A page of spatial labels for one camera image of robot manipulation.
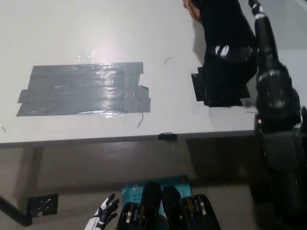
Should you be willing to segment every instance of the floor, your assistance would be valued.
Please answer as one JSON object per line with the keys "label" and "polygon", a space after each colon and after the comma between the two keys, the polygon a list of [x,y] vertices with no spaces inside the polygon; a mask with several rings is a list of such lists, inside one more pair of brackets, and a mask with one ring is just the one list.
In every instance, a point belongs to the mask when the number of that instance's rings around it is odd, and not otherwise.
{"label": "floor", "polygon": [[[58,214],[35,218],[27,229],[83,230],[106,197],[121,198],[126,183],[187,174],[223,230],[257,230],[273,213],[271,205],[254,205],[248,189],[267,180],[259,152],[252,137],[0,149],[0,194],[25,210],[27,197],[58,193]],[[0,228],[22,229],[2,213]]]}

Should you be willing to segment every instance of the table leg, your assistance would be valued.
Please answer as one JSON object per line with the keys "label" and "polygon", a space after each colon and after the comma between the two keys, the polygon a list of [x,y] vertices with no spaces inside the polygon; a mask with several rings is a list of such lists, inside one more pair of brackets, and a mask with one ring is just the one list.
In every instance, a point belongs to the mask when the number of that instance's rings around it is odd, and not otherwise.
{"label": "table leg", "polygon": [[0,196],[0,211],[5,213],[23,227],[32,225],[32,217],[30,215],[23,214],[18,208],[4,199],[2,196]]}

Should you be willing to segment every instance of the robotic hand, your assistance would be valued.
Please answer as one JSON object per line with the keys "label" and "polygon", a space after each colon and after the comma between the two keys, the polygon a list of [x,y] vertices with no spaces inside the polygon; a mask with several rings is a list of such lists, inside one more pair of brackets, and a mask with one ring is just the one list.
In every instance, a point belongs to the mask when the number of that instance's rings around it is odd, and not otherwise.
{"label": "robotic hand", "polygon": [[104,230],[107,224],[117,216],[119,199],[111,202],[115,194],[111,194],[99,207],[94,216],[88,221],[84,230]]}

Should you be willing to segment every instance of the teal box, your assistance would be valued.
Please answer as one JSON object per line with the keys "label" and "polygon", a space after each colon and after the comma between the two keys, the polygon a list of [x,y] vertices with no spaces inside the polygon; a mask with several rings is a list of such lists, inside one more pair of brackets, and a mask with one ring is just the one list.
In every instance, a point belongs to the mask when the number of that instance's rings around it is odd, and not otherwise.
{"label": "teal box", "polygon": [[[141,202],[143,188],[149,181],[158,182],[161,186],[161,189],[165,186],[173,185],[179,191],[181,197],[187,197],[192,195],[188,176],[187,175],[173,176],[161,179],[140,181],[126,185],[125,188],[123,188],[122,190],[123,205],[125,205],[128,202],[139,204]],[[160,205],[159,213],[165,216],[162,203]]]}

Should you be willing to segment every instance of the tape strip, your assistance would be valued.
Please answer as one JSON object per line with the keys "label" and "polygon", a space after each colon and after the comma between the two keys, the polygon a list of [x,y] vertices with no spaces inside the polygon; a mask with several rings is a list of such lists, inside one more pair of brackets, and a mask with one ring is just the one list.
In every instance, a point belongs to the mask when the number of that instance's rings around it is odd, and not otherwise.
{"label": "tape strip", "polygon": [[139,74],[134,75],[100,75],[92,78],[85,77],[52,77],[30,78],[29,90],[51,90],[53,88],[84,88],[84,87],[133,87],[138,86]]}
{"label": "tape strip", "polygon": [[30,78],[82,77],[143,74],[142,62],[82,64],[61,66],[34,66]]}
{"label": "tape strip", "polygon": [[73,102],[90,100],[117,100],[137,97],[149,98],[149,90],[143,86],[137,87],[59,87],[51,90],[22,90],[18,103],[42,102]]}
{"label": "tape strip", "polygon": [[34,66],[17,116],[150,112],[142,62]]}
{"label": "tape strip", "polygon": [[96,100],[69,103],[23,103],[17,116],[50,116],[104,113],[148,113],[151,99]]}

